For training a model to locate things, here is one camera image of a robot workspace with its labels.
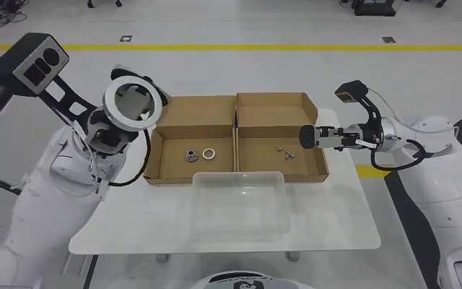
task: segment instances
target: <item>bolt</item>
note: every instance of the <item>bolt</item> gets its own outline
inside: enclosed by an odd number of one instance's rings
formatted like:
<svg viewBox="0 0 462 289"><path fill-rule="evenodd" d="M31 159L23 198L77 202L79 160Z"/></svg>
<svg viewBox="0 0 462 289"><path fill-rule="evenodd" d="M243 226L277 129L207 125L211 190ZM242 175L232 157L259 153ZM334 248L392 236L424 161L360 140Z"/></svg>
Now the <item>bolt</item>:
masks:
<svg viewBox="0 0 462 289"><path fill-rule="evenodd" d="M287 152L287 151L286 151L286 153L287 153L286 158L287 158L287 156L289 156L289 158L294 158L294 156L295 156L295 155L292 154L291 152Z"/></svg>

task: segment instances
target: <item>floor marking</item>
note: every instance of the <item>floor marking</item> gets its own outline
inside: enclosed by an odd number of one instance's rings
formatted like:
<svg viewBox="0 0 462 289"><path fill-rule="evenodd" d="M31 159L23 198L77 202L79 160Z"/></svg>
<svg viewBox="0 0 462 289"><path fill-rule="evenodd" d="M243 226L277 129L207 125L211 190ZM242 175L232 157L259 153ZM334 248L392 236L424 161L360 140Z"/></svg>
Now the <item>floor marking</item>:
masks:
<svg viewBox="0 0 462 289"><path fill-rule="evenodd" d="M11 44L0 44L0 51ZM459 44L65 44L67 51L462 51Z"/></svg>
<svg viewBox="0 0 462 289"><path fill-rule="evenodd" d="M385 178L390 172L379 171L371 165L355 165L359 178Z"/></svg>

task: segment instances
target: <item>transparent plastic bin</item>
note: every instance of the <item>transparent plastic bin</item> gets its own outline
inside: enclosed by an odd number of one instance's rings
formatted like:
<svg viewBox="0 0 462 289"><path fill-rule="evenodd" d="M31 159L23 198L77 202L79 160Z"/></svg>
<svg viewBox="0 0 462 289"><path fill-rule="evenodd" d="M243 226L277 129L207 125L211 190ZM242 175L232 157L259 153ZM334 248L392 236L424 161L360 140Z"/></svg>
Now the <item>transparent plastic bin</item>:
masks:
<svg viewBox="0 0 462 289"><path fill-rule="evenodd" d="M191 232L201 241L282 240L290 230L280 172L196 173Z"/></svg>

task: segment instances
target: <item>cardboard compartment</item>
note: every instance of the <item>cardboard compartment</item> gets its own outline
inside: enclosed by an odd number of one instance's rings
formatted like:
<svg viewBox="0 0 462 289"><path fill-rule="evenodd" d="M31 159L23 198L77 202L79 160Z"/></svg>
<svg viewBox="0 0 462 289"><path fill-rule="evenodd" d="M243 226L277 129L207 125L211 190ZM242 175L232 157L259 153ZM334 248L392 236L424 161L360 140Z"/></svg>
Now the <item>cardboard compartment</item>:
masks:
<svg viewBox="0 0 462 289"><path fill-rule="evenodd" d="M151 136L151 155L144 178L150 184L190 184L197 172L233 172L235 160L234 96L175 97ZM213 160L202 158L206 148ZM200 156L186 161L186 151Z"/></svg>
<svg viewBox="0 0 462 289"><path fill-rule="evenodd" d="M237 171L280 171L286 182L324 181L323 151L304 150L298 141L300 127L317 118L318 109L305 93L237 94ZM295 157L286 160L285 150Z"/></svg>

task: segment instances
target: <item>screw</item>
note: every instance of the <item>screw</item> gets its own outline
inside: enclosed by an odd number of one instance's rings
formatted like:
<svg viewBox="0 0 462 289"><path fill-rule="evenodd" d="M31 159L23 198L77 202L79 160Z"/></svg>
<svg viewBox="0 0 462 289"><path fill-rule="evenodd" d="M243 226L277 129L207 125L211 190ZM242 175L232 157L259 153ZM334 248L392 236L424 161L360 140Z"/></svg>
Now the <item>screw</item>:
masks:
<svg viewBox="0 0 462 289"><path fill-rule="evenodd" d="M286 154L287 154L287 155L286 155L286 158L294 158L294 156L295 156L295 155L292 154L291 152L287 152L287 151L286 151Z"/></svg>

